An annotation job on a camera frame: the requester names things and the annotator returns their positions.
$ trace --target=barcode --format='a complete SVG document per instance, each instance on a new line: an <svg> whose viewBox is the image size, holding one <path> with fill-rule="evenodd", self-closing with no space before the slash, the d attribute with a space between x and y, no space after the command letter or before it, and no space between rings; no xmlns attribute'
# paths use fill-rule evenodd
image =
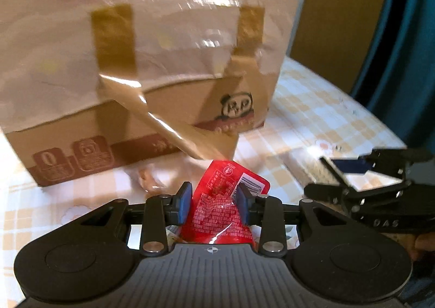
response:
<svg viewBox="0 0 435 308"><path fill-rule="evenodd" d="M246 173L243 173L239 181L237 182L236 187L234 188L232 194L233 197L235 197L237 186L240 183L243 183L246 186L246 188L248 188L249 192L251 192L251 194L254 196L260 194L265 187L265 184L263 184L262 182L256 180L255 178L252 178Z"/></svg>

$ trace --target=printed icon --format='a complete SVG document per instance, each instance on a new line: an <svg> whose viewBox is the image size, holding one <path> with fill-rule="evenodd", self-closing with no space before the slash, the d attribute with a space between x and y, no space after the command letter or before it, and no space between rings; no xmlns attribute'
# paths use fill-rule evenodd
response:
<svg viewBox="0 0 435 308"><path fill-rule="evenodd" d="M74 175L74 168L58 147L33 154L33 159L42 176L48 181L60 181Z"/></svg>
<svg viewBox="0 0 435 308"><path fill-rule="evenodd" d="M112 151L101 135L74 142L73 152L79 168L85 172L107 169L114 163Z"/></svg>
<svg viewBox="0 0 435 308"><path fill-rule="evenodd" d="M223 172L225 173L225 175L232 175L233 169L230 166L227 166L223 169Z"/></svg>

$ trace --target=teal curtain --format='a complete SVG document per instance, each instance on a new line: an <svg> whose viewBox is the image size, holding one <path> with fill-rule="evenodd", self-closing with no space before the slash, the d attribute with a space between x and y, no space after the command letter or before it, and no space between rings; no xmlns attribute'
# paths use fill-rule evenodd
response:
<svg viewBox="0 0 435 308"><path fill-rule="evenodd" d="M435 153L435 0L385 0L352 96L408 146Z"/></svg>

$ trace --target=crosshair symbol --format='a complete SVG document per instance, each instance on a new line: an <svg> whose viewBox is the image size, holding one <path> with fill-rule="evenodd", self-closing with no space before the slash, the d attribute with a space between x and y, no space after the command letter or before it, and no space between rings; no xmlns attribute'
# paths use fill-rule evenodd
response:
<svg viewBox="0 0 435 308"><path fill-rule="evenodd" d="M214 254L214 253L216 253L219 249L217 249L216 247L210 247L210 248L207 248L206 250L207 250L209 253Z"/></svg>

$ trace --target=panda logo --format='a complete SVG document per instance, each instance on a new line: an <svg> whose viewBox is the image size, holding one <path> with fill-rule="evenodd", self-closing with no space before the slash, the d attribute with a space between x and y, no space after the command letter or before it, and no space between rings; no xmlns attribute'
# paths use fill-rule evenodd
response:
<svg viewBox="0 0 435 308"><path fill-rule="evenodd" d="M240 118L252 111L252 95L248 92L224 95L220 103L222 109L218 119Z"/></svg>

